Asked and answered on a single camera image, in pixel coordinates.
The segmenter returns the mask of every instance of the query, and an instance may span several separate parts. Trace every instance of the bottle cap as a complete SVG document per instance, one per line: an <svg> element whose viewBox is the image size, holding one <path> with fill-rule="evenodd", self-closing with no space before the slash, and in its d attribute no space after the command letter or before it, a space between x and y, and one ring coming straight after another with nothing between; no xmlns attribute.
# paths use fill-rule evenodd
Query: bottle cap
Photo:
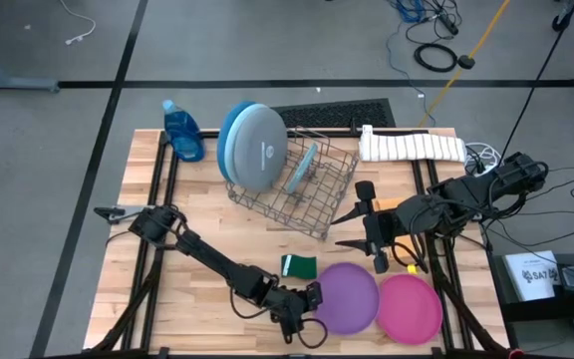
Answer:
<svg viewBox="0 0 574 359"><path fill-rule="evenodd" d="M166 114L173 113L175 110L174 101L172 101L172 100L163 101L163 109L165 110Z"/></svg>

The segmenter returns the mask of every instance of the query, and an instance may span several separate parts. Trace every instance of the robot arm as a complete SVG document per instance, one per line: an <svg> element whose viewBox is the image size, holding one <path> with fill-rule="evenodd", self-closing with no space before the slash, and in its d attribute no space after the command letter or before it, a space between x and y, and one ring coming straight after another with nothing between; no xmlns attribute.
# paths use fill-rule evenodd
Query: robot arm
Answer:
<svg viewBox="0 0 574 359"><path fill-rule="evenodd" d="M430 231L443 236L456 236L479 213L483 219L502 218L518 210L526 195L540 190L548 174L545 163L534 162L529 156L517 153L506 159L504 165L480 177L463 176L447 179L428 188L429 194L414 195L397 208L374 210L374 185L369 181L356 183L359 202L348 214L332 222L337 224L364 215L366 238L345 240L338 245L360 249L374 255L376 272L389 269L383 247L396 246L396 237L410 235L415 254L410 253L417 265L428 272L424 262L423 246L416 240L418 233ZM493 202L505 195L517 195L517 201L507 209L497 210Z"/></svg>
<svg viewBox="0 0 574 359"><path fill-rule="evenodd" d="M163 247L165 235L169 231L172 232L176 236L176 245L173 249L191 256L222 276L231 288L232 295L236 294L253 305L263 308L263 312L269 311L271 320L280 323L283 338L287 344L292 342L293 334L298 334L300 337L304 321L313 320L302 319L302 315L316 310L322 303L320 283L315 281L307 285L305 290L279 286L277 275L253 265L236 263L204 242L200 235L189 229L186 217L175 206L145 208L132 223L129 231L156 247ZM250 318L238 313L233 305L233 297L232 309L238 316ZM325 338L317 345L311 346L304 342L303 344L318 347L323 344Z"/></svg>

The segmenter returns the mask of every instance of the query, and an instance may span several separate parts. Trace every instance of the sponge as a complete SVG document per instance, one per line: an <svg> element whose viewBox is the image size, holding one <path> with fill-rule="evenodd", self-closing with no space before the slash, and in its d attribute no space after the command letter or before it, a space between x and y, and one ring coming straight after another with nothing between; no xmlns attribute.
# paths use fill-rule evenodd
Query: sponge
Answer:
<svg viewBox="0 0 574 359"><path fill-rule="evenodd" d="M280 258L282 276L293 276L301 279L316 279L316 257L302 257L296 254L285 254Z"/></svg>

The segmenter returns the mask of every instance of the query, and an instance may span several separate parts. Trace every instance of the blue spray bottle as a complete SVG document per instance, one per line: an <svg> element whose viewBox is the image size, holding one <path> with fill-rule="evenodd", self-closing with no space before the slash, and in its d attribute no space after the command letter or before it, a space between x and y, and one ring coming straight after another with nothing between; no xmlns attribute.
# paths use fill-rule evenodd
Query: blue spray bottle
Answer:
<svg viewBox="0 0 574 359"><path fill-rule="evenodd" d="M163 101L165 133L176 155L185 162L198 162L205 156L203 139L196 121L172 100Z"/></svg>

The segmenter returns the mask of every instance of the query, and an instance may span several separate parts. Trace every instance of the wooden tabletop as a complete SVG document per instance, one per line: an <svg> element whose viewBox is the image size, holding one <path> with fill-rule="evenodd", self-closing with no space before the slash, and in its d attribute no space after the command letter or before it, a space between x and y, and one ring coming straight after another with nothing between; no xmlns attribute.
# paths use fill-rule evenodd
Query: wooden tabletop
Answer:
<svg viewBox="0 0 574 359"><path fill-rule="evenodd" d="M119 205L146 204L159 132L135 132ZM430 129L430 132L455 136L454 129ZM349 152L358 150L358 139L332 139L332 144ZM270 273L280 273L280 257L288 253L317 256L319 273L327 266L342 261L359 264L374 273L373 258L366 257L359 250L334 244L338 240L363 238L361 220L332 226L325 241L297 231L275 230L276 223L272 220L228 199L225 181L216 163L216 140L205 140L205 147L206 156L202 162L179 164L173 197L173 203L185 213L190 227L203 240L236 262L254 264ZM165 158L157 203L162 203L169 153ZM461 163L437 162L436 167L440 180L464 174ZM427 187L429 175L424 165L423 174ZM353 181L357 180L373 181L379 198L404 199L416 194L411 165L407 162L360 162ZM349 211L355 201L356 194L351 183L338 213ZM114 225L111 235L126 230L128 226L128 222ZM481 241L477 225L470 224L464 234ZM138 248L139 239L131 233L117 237L108 245L86 336L86 348L97 344L126 308ZM146 268L151 263L153 250L148 253ZM495 340L508 345L484 250L473 243L459 240L455 246L455 258L466 303ZM388 273L374 273L374 276L380 283L392 274L403 272L406 272L405 268L391 261ZM432 286L428 274L422 273L420 277ZM290 287L304 287L306 283L295 278L281 280L281 284ZM241 312L250 314L257 311L242 300L235 300ZM450 303L447 308L455 345L461 347L455 311ZM143 317L144 305L137 320L133 340L135 346L141 338ZM314 326L306 328L303 336L305 340L315 343L320 339L320 330ZM271 323L268 314L244 320L232 312L229 289L220 276L191 257L168 251L163 260L150 350L155 352L161 346L167 346L171 353L194 354L429 354L431 347L442 346L441 341L441 335L437 335L425 345L398 344L373 323L357 335L330 335L327 342L316 350L303 347L297 339L287 345L283 342L279 325Z"/></svg>

